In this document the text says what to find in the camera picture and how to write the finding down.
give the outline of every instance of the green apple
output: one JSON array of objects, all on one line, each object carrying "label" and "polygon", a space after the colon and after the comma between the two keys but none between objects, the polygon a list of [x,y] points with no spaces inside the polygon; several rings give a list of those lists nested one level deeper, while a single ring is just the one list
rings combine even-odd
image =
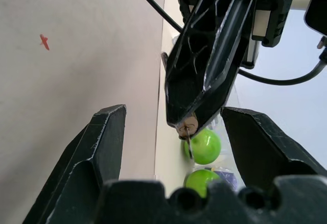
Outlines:
[{"label": "green apple", "polygon": [[[195,163],[210,164],[214,162],[220,154],[220,138],[215,132],[209,129],[203,129],[192,138],[191,150]],[[188,143],[186,141],[184,142],[184,151],[187,157],[190,157]]]},{"label": "green apple", "polygon": [[197,191],[201,197],[206,197],[208,183],[219,178],[220,177],[213,171],[200,169],[191,173],[187,177],[185,187],[192,188],[193,190]]}]

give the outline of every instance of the red mark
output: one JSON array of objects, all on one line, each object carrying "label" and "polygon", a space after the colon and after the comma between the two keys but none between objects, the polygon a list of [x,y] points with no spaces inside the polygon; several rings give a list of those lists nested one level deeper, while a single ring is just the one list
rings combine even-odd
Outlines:
[{"label": "red mark", "polygon": [[40,45],[44,45],[44,47],[49,51],[48,43],[46,42],[48,38],[46,38],[43,34],[40,34],[40,38],[42,40],[42,43]]}]

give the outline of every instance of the beige wall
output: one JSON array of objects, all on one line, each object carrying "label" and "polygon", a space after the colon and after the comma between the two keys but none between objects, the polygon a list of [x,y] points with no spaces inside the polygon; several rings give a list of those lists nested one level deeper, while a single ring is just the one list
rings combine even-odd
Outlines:
[{"label": "beige wall", "polygon": [[104,107],[127,105],[121,178],[153,178],[161,31],[144,0],[0,0],[1,223]]}]

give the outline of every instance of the green ball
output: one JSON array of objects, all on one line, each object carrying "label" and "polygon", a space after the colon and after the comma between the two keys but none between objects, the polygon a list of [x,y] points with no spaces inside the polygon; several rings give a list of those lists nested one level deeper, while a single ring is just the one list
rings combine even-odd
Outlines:
[{"label": "green ball", "polygon": [[219,178],[213,171],[200,169],[187,177],[185,187],[194,189],[201,197],[206,197],[208,183]]},{"label": "green ball", "polygon": [[[221,141],[219,136],[209,130],[203,129],[191,140],[191,149],[193,160],[197,164],[210,164],[214,162],[221,150]],[[184,151],[187,157],[190,157],[188,143],[184,142]]]}]

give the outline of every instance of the black cable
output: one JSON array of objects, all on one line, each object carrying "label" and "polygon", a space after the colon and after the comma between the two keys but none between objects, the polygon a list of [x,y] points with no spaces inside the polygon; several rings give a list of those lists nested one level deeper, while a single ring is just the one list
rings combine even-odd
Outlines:
[{"label": "black cable", "polygon": [[320,60],[311,72],[309,72],[308,74],[302,77],[291,79],[291,80],[271,80],[271,79],[253,75],[241,69],[239,69],[239,74],[249,79],[258,81],[260,83],[265,83],[268,85],[297,85],[316,77],[326,67],[326,65],[327,62],[325,60]]},{"label": "black cable", "polygon": [[154,0],[146,0],[174,29],[182,32],[182,28],[178,25]]}]

